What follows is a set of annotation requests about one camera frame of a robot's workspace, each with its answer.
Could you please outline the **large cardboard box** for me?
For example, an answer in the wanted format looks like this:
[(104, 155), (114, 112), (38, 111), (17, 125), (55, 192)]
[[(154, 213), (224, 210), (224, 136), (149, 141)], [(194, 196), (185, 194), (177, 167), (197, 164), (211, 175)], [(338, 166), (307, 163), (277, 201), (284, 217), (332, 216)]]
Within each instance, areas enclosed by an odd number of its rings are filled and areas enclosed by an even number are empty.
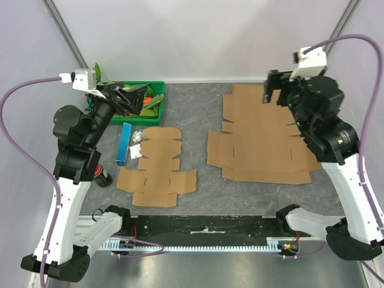
[(208, 132), (207, 164), (232, 181), (306, 184), (321, 164), (307, 148), (279, 91), (264, 104), (261, 85), (234, 84), (223, 95), (221, 131)]

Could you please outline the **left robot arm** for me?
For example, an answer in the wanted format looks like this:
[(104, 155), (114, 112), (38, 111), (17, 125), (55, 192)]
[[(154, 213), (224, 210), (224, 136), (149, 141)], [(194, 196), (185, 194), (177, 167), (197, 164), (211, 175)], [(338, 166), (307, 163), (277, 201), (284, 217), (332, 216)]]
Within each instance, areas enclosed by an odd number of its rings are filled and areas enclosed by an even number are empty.
[(139, 114), (148, 90), (146, 85), (126, 90), (124, 83), (98, 86), (89, 113), (66, 105), (53, 117), (53, 135), (58, 140), (53, 178), (60, 191), (54, 192), (42, 242), (22, 259), (21, 267), (56, 280), (79, 282), (86, 274), (91, 257), (113, 235), (127, 235), (133, 228), (130, 211), (109, 206), (100, 220), (75, 236), (76, 223), (85, 195), (93, 181), (101, 187), (112, 179), (99, 164), (97, 144), (115, 114)]

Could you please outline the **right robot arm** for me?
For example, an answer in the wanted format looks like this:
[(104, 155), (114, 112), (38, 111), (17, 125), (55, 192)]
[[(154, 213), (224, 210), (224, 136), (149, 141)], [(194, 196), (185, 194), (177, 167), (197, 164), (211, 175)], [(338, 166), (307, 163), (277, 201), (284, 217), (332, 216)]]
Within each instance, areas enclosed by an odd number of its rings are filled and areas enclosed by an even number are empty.
[(289, 205), (276, 213), (276, 232), (289, 236), (304, 232), (325, 241), (343, 260), (369, 261), (381, 255), (383, 235), (379, 224), (382, 210), (376, 198), (366, 194), (369, 187), (364, 169), (359, 169), (359, 138), (355, 129), (338, 117), (344, 92), (338, 83), (323, 74), (309, 79), (292, 72), (271, 70), (264, 82), (263, 102), (280, 91), (277, 104), (287, 107), (309, 150), (328, 174), (338, 194), (345, 216), (324, 216)]

